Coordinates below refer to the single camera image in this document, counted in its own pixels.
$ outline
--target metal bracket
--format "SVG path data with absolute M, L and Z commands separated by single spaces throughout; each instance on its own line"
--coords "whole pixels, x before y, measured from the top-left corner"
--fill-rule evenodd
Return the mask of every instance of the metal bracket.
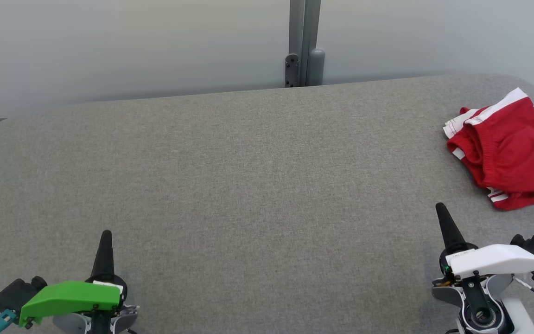
M 286 87 L 299 87 L 299 81 L 299 57 L 295 53 L 290 53 L 286 57 Z

